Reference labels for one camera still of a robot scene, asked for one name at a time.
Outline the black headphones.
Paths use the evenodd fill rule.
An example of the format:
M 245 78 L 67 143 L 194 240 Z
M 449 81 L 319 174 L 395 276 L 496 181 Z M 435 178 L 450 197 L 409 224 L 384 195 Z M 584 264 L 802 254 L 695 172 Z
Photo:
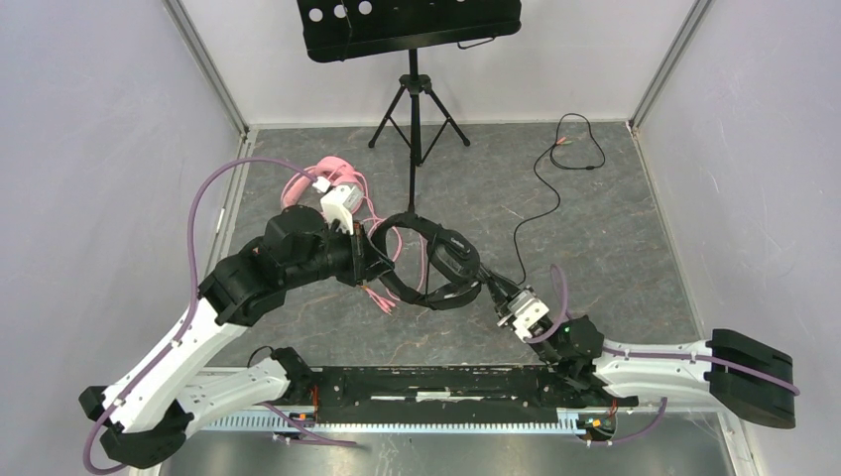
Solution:
M 371 233 L 370 241 L 379 252 L 387 253 L 387 233 L 392 228 L 416 231 L 425 241 L 426 260 L 447 282 L 432 292 L 421 293 L 406 285 L 395 271 L 388 271 L 380 282 L 408 304 L 432 310 L 449 310 L 472 303 L 481 293 L 480 258 L 476 247 L 461 233 L 413 212 L 390 216 Z

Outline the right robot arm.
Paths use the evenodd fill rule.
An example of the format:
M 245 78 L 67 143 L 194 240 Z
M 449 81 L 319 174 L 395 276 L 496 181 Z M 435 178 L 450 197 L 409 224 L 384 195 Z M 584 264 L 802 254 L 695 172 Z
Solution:
M 531 288 L 498 277 L 484 283 L 500 326 L 531 347 L 578 406 L 666 398 L 718 403 L 760 426 L 796 426 L 793 360 L 768 344 L 727 328 L 682 344 L 622 343 L 606 338 L 586 315 L 550 317 Z

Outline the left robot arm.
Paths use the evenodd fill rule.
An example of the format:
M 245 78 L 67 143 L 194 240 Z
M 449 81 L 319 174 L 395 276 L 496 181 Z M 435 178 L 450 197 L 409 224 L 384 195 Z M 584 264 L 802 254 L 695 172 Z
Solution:
M 398 277 L 387 250 L 394 227 L 424 238 L 427 261 L 445 278 L 440 288 L 420 292 Z M 192 279 L 183 316 L 130 372 L 110 386 L 91 386 L 80 394 L 93 421 L 88 443 L 102 447 L 114 470 L 146 469 L 169 459 L 220 417 L 279 399 L 303 402 L 314 386 L 291 348 L 223 379 L 216 390 L 191 394 L 186 388 L 221 349 L 281 307 L 290 291 L 329 279 L 351 288 L 378 281 L 399 300 L 431 310 L 463 307 L 489 291 L 510 314 L 523 291 L 485 267 L 462 234 L 414 213 L 390 216 L 367 229 L 360 221 L 330 217 L 320 209 L 288 207 L 207 277 Z

